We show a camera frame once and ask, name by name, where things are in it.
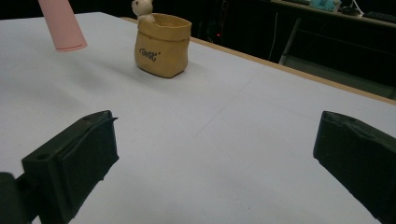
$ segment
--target white table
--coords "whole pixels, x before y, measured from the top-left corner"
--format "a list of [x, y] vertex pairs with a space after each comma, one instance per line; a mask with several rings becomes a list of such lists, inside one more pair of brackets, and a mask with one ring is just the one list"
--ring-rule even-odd
[[89, 46], [58, 53], [44, 19], [0, 21], [0, 171], [85, 115], [119, 118], [120, 160], [71, 223], [377, 223], [312, 152], [323, 110], [396, 136], [392, 102], [197, 43], [184, 73], [155, 77], [135, 24], [78, 22]]

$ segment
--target brown bag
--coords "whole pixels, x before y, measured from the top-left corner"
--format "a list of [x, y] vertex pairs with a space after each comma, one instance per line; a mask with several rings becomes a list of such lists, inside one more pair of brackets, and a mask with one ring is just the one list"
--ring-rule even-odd
[[153, 75], [174, 77], [187, 67], [191, 22], [165, 14], [152, 15], [154, 23], [142, 20], [137, 26], [134, 60]]

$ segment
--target stuffed animal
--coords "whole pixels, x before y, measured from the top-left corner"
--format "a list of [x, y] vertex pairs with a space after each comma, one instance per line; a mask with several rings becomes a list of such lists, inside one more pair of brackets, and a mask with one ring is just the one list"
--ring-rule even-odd
[[132, 11], [137, 16], [138, 21], [147, 20], [155, 22], [152, 12], [152, 0], [134, 0], [132, 1]]

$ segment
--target pink object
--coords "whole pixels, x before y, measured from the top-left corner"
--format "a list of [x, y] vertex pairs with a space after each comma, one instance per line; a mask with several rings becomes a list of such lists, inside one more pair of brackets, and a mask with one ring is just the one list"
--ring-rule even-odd
[[38, 0], [57, 51], [87, 47], [68, 0]]

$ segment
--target desk leg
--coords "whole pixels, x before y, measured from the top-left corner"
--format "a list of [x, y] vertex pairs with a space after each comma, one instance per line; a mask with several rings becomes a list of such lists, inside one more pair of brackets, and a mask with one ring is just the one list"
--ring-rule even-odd
[[286, 47], [283, 50], [282, 56], [279, 59], [279, 64], [284, 64], [285, 63], [286, 57], [289, 54], [289, 49], [291, 47], [291, 44], [294, 41], [294, 37], [296, 36], [298, 28], [300, 27], [300, 23], [301, 23], [301, 18], [297, 18], [296, 22], [294, 23], [293, 30], [290, 33], [288, 43], [286, 44]]

